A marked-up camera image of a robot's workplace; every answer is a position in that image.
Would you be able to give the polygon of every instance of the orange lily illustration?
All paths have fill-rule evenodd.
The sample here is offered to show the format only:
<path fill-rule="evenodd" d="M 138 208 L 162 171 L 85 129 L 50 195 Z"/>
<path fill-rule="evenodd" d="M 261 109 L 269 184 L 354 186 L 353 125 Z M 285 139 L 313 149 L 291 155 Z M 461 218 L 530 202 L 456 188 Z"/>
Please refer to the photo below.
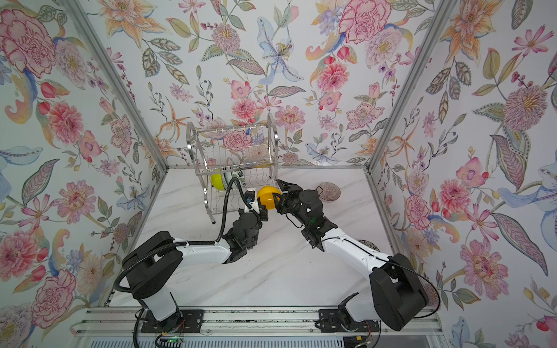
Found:
<path fill-rule="evenodd" d="M 168 104 L 170 104 L 170 110 L 172 110 L 172 119 L 166 123 L 164 123 L 162 126 L 160 126 L 160 130 L 159 130 L 159 134 L 157 134 L 157 136 L 160 135 L 160 133 L 163 132 L 163 128 L 166 127 L 167 130 L 170 129 L 174 129 L 174 133 L 172 134 L 172 137 L 170 137 L 171 139 L 174 137 L 174 134 L 178 134 L 178 136 L 176 137 L 176 140 L 174 141 L 175 143 L 178 141 L 178 138 L 180 137 L 180 125 L 183 126 L 187 126 L 183 121 L 185 119 L 188 119 L 189 117 L 184 117 L 181 119 L 176 119 L 176 112 L 174 112 L 174 107 L 172 106 L 172 103 L 170 102 L 170 100 L 168 100 Z"/>
<path fill-rule="evenodd" d="M 408 166 L 410 166 L 410 160 L 408 159 L 408 148 L 411 148 L 412 150 L 414 150 L 414 148 L 408 143 L 408 141 L 410 140 L 410 138 L 414 134 L 414 131 L 416 130 L 416 127 L 418 126 L 418 123 L 419 123 L 419 119 L 418 119 L 418 122 L 416 122 L 416 125 L 414 126 L 414 129 L 412 130 L 412 132 L 406 138 L 402 138 L 401 136 L 395 136 L 394 138 L 391 139 L 391 141 L 396 140 L 396 143 L 397 143 L 398 147 L 393 150 L 393 152 L 396 151 L 397 153 L 395 153 L 394 155 L 392 155 L 390 157 L 395 157 L 398 154 L 400 154 L 402 152 L 402 150 L 404 150 L 404 152 L 406 153 L 406 163 L 408 163 Z"/>

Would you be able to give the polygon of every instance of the cable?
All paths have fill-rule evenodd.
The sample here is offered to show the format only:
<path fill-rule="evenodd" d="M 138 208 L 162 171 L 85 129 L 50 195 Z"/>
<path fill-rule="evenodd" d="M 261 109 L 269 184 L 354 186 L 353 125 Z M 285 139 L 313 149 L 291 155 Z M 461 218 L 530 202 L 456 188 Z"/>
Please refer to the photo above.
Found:
<path fill-rule="evenodd" d="M 133 332 L 133 343 L 134 343 L 134 348 L 139 348 L 139 343 L 138 343 L 138 327 L 139 327 L 139 321 L 140 320 L 145 320 L 145 319 L 141 319 L 141 316 L 143 315 L 143 312 L 145 311 L 145 309 L 142 307 L 139 310 L 139 316 L 135 316 L 136 321 L 135 321 L 135 325 L 134 325 L 134 332 Z"/>

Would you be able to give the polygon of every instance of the wire rack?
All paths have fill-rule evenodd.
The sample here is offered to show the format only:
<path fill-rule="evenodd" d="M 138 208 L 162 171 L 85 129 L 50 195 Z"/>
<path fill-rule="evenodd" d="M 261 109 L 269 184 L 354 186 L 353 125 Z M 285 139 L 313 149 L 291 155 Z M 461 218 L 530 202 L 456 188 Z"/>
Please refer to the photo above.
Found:
<path fill-rule="evenodd" d="M 267 116 L 267 123 L 208 130 L 196 130 L 192 122 L 187 126 L 187 148 L 196 175 L 203 189 L 205 209 L 214 224 L 214 216 L 222 214 L 225 190 L 211 184 L 211 175 L 241 177 L 244 188 L 259 190 L 276 186 L 279 136 L 276 125 Z M 243 207 L 238 189 L 234 187 L 228 198 L 228 212 Z"/>

